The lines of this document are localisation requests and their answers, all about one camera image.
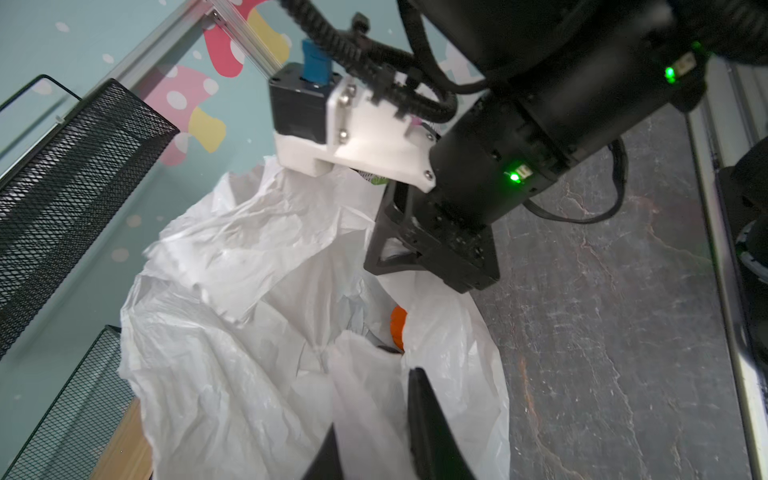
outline orange object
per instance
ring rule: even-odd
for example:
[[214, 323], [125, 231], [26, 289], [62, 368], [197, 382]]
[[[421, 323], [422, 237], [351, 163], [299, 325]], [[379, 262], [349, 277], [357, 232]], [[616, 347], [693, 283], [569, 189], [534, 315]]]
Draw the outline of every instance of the orange object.
[[392, 311], [392, 315], [389, 316], [392, 320], [389, 322], [389, 332], [392, 334], [392, 339], [395, 340], [395, 345], [401, 350], [405, 350], [402, 347], [402, 328], [406, 326], [407, 316], [408, 312], [406, 312], [400, 305], [396, 306]]

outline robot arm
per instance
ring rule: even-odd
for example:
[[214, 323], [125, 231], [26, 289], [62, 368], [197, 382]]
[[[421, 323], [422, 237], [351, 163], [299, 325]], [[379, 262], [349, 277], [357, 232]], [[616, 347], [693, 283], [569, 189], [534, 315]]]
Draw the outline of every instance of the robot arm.
[[[398, 0], [412, 54], [367, 38], [360, 14], [349, 31], [337, 31], [308, 0], [280, 2], [312, 41], [303, 68], [287, 65], [270, 81], [280, 163], [310, 175], [343, 164], [394, 180], [366, 269], [429, 270], [460, 292], [498, 280], [490, 225], [518, 205], [578, 223], [615, 214], [626, 181], [621, 134], [666, 103], [692, 109], [706, 91], [712, 51], [768, 62], [768, 31], [760, 29], [768, 8], [753, 0]], [[484, 81], [456, 85], [445, 77], [421, 14]], [[331, 74], [332, 59], [365, 89]], [[404, 84], [395, 70], [407, 76]], [[421, 95], [420, 84], [434, 95]], [[414, 121], [445, 122], [455, 94], [480, 90], [441, 138]], [[614, 153], [614, 208], [571, 220], [532, 203], [606, 145]], [[402, 253], [382, 257], [392, 245]]]

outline white polka dot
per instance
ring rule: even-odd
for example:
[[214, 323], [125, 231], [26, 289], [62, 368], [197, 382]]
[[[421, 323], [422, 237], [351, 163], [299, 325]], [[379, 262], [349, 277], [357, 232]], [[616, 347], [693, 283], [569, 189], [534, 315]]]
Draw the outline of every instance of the white polka dot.
[[176, 65], [158, 65], [157, 69], [168, 78], [173, 78], [179, 74], [179, 69], [176, 68]]
[[130, 254], [128, 253], [127, 248], [116, 248], [112, 250], [112, 260], [118, 263], [123, 263], [125, 260], [128, 260], [128, 257]]
[[183, 110], [187, 107], [187, 98], [184, 97], [181, 92], [171, 90], [168, 92], [168, 95], [165, 96], [165, 99], [168, 100], [168, 104], [177, 109], [177, 110]]
[[233, 40], [230, 40], [230, 50], [232, 51], [232, 55], [234, 55], [235, 60], [240, 63], [245, 63], [245, 54], [242, 50], [240, 50], [240, 47], [238, 47]]
[[141, 215], [131, 215], [130, 217], [125, 219], [125, 223], [130, 228], [136, 228], [139, 225], [141, 225]]
[[176, 148], [179, 149], [179, 151], [183, 154], [187, 153], [187, 149], [189, 148], [190, 144], [190, 137], [192, 134], [189, 134], [185, 131], [181, 132], [180, 134], [177, 134], [174, 137], [174, 145], [176, 145]]
[[203, 88], [205, 88], [209, 95], [213, 95], [219, 91], [219, 84], [212, 78], [206, 78], [203, 80]]
[[36, 83], [35, 86], [32, 87], [32, 90], [35, 93], [39, 93], [40, 95], [50, 95], [53, 91], [53, 87], [51, 86], [50, 81], [43, 78], [38, 83]]

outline pink mushroom painting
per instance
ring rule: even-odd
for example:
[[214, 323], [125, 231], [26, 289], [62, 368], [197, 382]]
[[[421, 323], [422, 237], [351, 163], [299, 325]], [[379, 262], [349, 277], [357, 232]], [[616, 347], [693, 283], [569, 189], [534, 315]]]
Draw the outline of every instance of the pink mushroom painting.
[[181, 131], [160, 156], [160, 162], [168, 166], [181, 164], [191, 137], [209, 153], [218, 149], [227, 136], [227, 126], [199, 106], [218, 90], [214, 79], [181, 65], [159, 66], [147, 76], [139, 87], [140, 95]]
[[[230, 0], [251, 30], [267, 46], [275, 59], [285, 63], [290, 54], [291, 40], [275, 32], [259, 15], [256, 5], [264, 0]], [[203, 32], [208, 55], [222, 77], [234, 78], [243, 71], [246, 54], [218, 25], [209, 24]]]

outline green led light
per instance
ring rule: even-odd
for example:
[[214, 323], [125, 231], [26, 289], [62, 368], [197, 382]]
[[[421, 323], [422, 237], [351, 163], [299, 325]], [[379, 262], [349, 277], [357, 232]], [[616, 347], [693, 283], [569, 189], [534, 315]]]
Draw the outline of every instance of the green led light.
[[664, 76], [667, 77], [667, 81], [671, 84], [673, 84], [677, 79], [675, 78], [674, 68], [667, 67], [667, 70], [664, 72]]

